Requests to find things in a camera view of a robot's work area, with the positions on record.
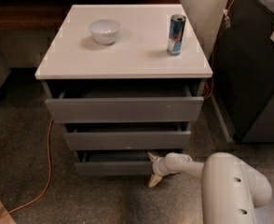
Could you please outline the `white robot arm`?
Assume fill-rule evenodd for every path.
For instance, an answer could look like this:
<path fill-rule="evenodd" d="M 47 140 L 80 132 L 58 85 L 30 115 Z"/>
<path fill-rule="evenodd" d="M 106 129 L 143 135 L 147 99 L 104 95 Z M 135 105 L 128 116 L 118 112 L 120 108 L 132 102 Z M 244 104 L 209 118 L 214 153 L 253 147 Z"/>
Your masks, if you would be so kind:
<path fill-rule="evenodd" d="M 255 209 L 272 197 L 268 179 L 229 153 L 214 153 L 204 162 L 175 152 L 164 157 L 149 153 L 148 157 L 151 188 L 166 175 L 188 174 L 201 181 L 204 224 L 257 224 Z"/>

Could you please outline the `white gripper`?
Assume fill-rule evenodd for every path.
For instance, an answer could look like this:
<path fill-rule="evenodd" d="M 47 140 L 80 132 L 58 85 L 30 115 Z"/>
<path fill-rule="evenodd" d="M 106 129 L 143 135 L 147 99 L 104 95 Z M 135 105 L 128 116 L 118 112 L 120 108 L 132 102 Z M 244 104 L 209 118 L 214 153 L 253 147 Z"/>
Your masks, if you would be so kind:
<path fill-rule="evenodd" d="M 162 176 L 165 176 L 168 174 L 168 169 L 165 166 L 163 157 L 159 157 L 159 155 L 153 152 L 148 152 L 147 156 L 149 160 L 153 162 L 153 172 L 154 172 L 154 175 L 151 175 L 150 177 L 148 187 L 154 188 L 162 180 Z"/>

